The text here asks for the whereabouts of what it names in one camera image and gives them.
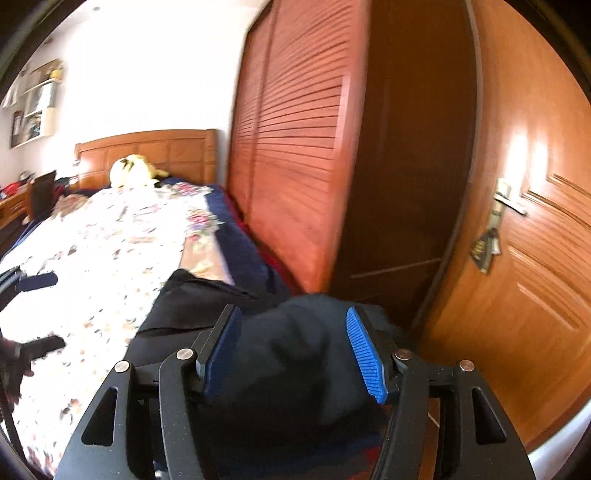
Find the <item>white wall shelf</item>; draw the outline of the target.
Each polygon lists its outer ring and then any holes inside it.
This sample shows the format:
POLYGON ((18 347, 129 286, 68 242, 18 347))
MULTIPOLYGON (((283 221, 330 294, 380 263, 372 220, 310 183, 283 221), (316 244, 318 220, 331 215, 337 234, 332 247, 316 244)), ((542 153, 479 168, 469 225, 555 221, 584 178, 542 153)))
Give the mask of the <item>white wall shelf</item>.
POLYGON ((64 75, 61 59, 32 69, 26 65, 10 87, 2 107, 12 112, 10 148, 53 136, 58 89, 64 75))

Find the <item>wooden louvered wardrobe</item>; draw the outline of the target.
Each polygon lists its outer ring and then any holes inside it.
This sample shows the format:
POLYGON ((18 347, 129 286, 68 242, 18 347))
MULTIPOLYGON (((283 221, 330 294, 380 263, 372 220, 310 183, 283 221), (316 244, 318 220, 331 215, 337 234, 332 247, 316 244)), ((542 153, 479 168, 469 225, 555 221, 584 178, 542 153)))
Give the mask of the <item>wooden louvered wardrobe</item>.
POLYGON ((472 156, 467 1, 267 1, 245 34, 228 191, 305 293, 407 328, 443 268, 472 156))

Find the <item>red basket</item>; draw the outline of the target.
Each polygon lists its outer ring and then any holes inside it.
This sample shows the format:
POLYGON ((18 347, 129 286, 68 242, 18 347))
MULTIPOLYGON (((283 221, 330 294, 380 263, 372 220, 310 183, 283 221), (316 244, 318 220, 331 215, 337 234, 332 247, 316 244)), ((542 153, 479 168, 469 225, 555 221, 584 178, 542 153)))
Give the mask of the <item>red basket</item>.
POLYGON ((2 200, 16 195, 20 189, 19 182, 10 183, 0 189, 0 197, 2 200))

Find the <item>wooden room door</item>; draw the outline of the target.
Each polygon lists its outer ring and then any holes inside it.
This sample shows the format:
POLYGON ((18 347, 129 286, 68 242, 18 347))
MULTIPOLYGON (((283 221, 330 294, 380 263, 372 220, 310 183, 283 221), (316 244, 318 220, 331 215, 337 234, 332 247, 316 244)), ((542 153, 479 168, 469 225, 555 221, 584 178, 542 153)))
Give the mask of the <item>wooden room door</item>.
POLYGON ((476 1, 479 114, 468 207, 418 342, 473 361, 533 450, 590 398, 590 102, 551 44, 506 1, 476 1), (487 224, 497 180, 501 254, 487 224))

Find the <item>yellow plush toy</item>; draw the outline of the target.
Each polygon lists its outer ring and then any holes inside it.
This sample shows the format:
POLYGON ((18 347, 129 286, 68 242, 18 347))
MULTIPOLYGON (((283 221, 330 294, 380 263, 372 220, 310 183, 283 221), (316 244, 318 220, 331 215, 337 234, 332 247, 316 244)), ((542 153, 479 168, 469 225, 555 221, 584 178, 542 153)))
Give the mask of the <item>yellow plush toy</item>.
POLYGON ((169 172, 156 168, 144 156, 131 154, 113 163, 109 182, 111 188, 153 187, 169 176, 169 172))

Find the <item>black trench coat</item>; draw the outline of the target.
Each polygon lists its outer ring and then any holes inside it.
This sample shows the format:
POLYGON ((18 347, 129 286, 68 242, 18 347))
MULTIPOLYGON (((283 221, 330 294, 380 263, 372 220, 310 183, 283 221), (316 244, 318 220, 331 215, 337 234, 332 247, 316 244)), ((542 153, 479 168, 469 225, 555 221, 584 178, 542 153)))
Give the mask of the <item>black trench coat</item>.
POLYGON ((223 308, 242 330, 221 391, 202 409, 225 479, 349 479, 368 471, 387 417, 369 395, 346 334, 349 302, 252 292, 175 271, 125 357, 163 361, 213 326, 223 308))

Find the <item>wooden desk cabinet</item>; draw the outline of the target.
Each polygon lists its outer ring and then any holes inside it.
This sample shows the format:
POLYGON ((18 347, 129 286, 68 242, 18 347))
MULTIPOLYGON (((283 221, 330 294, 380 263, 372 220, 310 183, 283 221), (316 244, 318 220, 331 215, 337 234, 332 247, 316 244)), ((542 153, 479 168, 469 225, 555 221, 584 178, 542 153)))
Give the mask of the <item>wooden desk cabinet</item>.
POLYGON ((29 186, 21 186, 15 195, 1 201, 0 254, 4 256, 26 229, 30 213, 29 186))

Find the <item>wooden chair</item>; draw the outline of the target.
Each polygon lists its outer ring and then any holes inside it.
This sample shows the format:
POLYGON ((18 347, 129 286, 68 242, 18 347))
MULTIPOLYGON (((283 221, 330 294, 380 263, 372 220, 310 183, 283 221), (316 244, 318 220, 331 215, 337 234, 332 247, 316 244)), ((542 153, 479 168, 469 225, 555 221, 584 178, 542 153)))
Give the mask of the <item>wooden chair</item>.
POLYGON ((27 184, 26 211, 30 223, 44 220, 54 205, 56 171, 36 177, 27 184))

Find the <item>floral quilt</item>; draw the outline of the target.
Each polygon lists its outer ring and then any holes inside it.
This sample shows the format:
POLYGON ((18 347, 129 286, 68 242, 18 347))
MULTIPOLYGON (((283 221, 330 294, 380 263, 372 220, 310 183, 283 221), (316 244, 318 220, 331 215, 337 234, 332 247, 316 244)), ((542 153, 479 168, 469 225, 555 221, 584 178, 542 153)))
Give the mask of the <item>floral quilt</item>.
POLYGON ((166 279, 178 268, 233 282, 216 235, 224 222, 208 205, 213 189, 187 182, 105 188, 60 198, 51 218, 71 253, 108 262, 124 275, 166 279))

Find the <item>orange print bed sheet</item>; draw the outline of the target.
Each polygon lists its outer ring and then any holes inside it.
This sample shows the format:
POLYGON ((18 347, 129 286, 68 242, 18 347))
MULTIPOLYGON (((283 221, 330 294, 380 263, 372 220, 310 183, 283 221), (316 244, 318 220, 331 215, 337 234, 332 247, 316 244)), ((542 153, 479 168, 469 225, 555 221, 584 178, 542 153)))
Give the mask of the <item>orange print bed sheet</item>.
POLYGON ((60 336, 65 347, 32 363, 13 418, 26 460, 54 476, 70 437, 111 367, 121 360, 166 279, 124 275, 108 262, 88 265, 71 253, 51 218, 2 260, 28 275, 54 272, 56 285, 35 294, 35 339, 60 336))

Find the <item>wooden headboard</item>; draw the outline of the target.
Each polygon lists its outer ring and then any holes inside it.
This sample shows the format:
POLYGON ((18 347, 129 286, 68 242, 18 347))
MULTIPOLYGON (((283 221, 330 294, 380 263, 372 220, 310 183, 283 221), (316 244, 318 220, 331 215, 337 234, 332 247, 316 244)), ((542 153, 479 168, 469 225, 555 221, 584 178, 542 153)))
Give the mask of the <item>wooden headboard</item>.
POLYGON ((217 131, 172 129, 127 133, 78 143, 74 155, 77 186, 101 189, 109 184, 112 164, 139 154, 156 168, 197 185, 214 184, 217 131))

